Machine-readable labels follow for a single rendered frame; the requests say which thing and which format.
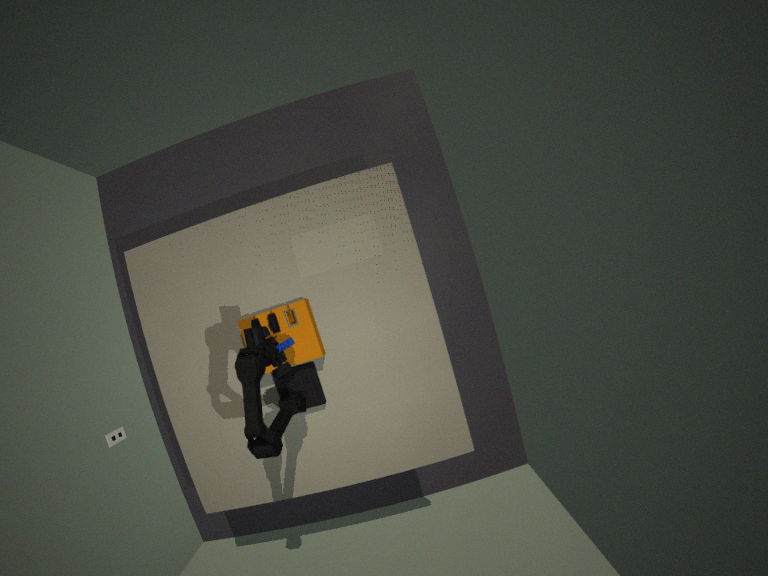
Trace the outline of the orange rectangular block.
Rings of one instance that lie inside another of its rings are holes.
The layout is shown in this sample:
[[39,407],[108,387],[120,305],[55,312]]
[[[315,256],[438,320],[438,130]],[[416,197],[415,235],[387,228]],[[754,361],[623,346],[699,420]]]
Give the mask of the orange rectangular block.
[[284,363],[289,362],[291,366],[326,354],[308,299],[246,318],[238,321],[238,325],[245,345],[244,329],[247,328],[266,326],[269,337],[280,344],[291,337],[295,344],[284,350],[287,357]]

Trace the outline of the blue micro servo with orange cable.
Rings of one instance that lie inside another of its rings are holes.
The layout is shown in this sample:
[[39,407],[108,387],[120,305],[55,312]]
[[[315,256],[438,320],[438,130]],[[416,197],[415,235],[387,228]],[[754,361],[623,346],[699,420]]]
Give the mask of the blue micro servo with orange cable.
[[280,353],[280,352],[284,351],[285,349],[291,347],[294,344],[295,343],[294,343],[293,339],[290,337],[290,338],[286,339],[283,343],[281,343],[281,344],[279,343],[275,347],[278,350],[278,352]]

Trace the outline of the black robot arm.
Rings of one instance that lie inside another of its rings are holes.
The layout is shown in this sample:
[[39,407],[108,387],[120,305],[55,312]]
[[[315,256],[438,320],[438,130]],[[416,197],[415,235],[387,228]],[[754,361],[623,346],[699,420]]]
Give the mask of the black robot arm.
[[244,329],[244,334],[247,347],[239,350],[235,370],[242,383],[247,447],[256,459],[277,457],[283,447],[282,435],[292,416],[306,412],[306,406],[309,406],[307,393],[300,390],[291,393],[289,397],[281,397],[278,402],[279,413],[268,428],[262,415],[260,381],[266,367],[272,364],[269,363],[271,354],[264,349],[266,344],[262,326]]

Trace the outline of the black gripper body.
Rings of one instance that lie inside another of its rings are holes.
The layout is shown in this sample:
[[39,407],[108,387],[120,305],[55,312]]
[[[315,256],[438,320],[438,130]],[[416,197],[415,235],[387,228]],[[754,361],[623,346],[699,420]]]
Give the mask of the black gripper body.
[[[267,336],[269,337],[270,332],[268,331],[267,327],[264,326],[262,327],[262,329],[263,329],[264,338],[266,338]],[[276,349],[274,344],[271,342],[270,338],[265,339],[265,344],[266,345],[264,345],[264,349],[269,351],[269,353],[271,354],[271,361],[269,363],[272,362],[272,364],[276,364],[277,366],[277,368],[272,370],[272,372],[275,375],[276,379],[280,380],[285,375],[293,371],[293,368],[289,362],[286,362],[283,365],[281,365],[285,361],[285,359],[283,358],[282,355],[280,356],[278,350]]]

